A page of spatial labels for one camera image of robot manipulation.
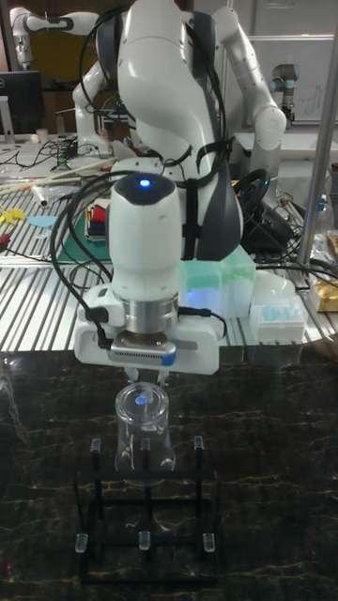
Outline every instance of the white box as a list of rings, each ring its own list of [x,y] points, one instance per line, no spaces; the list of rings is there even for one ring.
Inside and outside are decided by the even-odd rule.
[[[220,311],[224,319],[247,317],[254,292],[255,263],[241,246],[218,264]]]
[[[300,297],[268,300],[252,304],[250,326],[256,342],[301,342],[305,333],[307,312]]]

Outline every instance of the computer monitor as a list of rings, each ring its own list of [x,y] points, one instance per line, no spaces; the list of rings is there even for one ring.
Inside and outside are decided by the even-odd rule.
[[[44,117],[38,71],[0,72],[0,96],[8,96],[15,133],[34,133]]]

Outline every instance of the pole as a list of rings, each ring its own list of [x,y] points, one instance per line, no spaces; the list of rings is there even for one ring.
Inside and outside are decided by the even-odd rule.
[[[315,237],[315,220],[318,200],[324,188],[325,175],[329,162],[334,122],[338,107],[338,24],[333,40],[328,82],[319,125],[318,140],[315,148],[315,163],[311,177],[309,199],[304,217],[303,231],[300,240],[298,261],[309,263]]]

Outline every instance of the green mat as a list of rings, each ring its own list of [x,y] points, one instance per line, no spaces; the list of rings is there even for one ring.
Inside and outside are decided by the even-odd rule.
[[[104,241],[101,242],[90,242],[85,237],[85,214],[81,215],[78,223],[75,225],[75,233],[77,234],[79,240],[85,246],[85,248],[91,252],[97,259],[100,261],[109,260],[109,251],[105,245]],[[64,243],[64,247],[66,251],[70,254],[70,256],[75,259],[75,261],[87,261],[88,257],[78,247],[73,237],[69,234],[66,242]],[[57,257],[59,261],[69,261],[69,257],[66,255],[63,249],[61,249],[60,255]]]

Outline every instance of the yellow object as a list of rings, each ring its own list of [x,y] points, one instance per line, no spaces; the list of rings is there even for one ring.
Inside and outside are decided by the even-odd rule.
[[[317,311],[338,311],[338,280],[329,280],[327,282],[315,281],[310,290],[309,299]]]
[[[8,210],[5,210],[4,207],[2,207],[2,205],[0,205],[0,209],[1,209],[0,223],[3,223],[3,222],[14,223],[14,220],[16,220],[16,219],[25,220],[24,213],[20,208],[9,208]]]

